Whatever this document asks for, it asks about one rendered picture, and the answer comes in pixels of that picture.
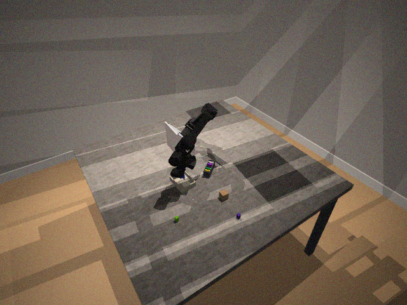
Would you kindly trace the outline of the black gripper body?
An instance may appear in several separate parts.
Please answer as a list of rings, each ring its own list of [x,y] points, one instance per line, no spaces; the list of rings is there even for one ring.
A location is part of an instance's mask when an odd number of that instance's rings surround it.
[[[188,155],[188,158],[191,157],[191,154]],[[173,168],[170,175],[171,177],[177,177],[177,178],[181,178],[183,176],[183,163],[184,160],[186,159],[186,157],[183,157],[181,162],[179,163],[179,165],[176,168]]]

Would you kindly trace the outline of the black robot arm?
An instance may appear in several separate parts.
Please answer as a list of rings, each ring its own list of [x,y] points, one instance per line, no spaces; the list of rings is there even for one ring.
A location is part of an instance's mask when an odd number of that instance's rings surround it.
[[[201,114],[197,118],[190,119],[186,124],[185,128],[180,134],[183,136],[175,147],[175,151],[169,158],[169,164],[172,166],[178,166],[183,157],[186,157],[183,163],[183,168],[188,167],[194,169],[196,165],[196,157],[188,155],[195,148],[195,143],[197,141],[197,136],[202,131],[204,126],[208,121],[213,120],[217,115],[217,109],[210,105],[205,104],[202,107]],[[189,126],[189,127],[188,127]],[[188,151],[188,153],[186,152]]]

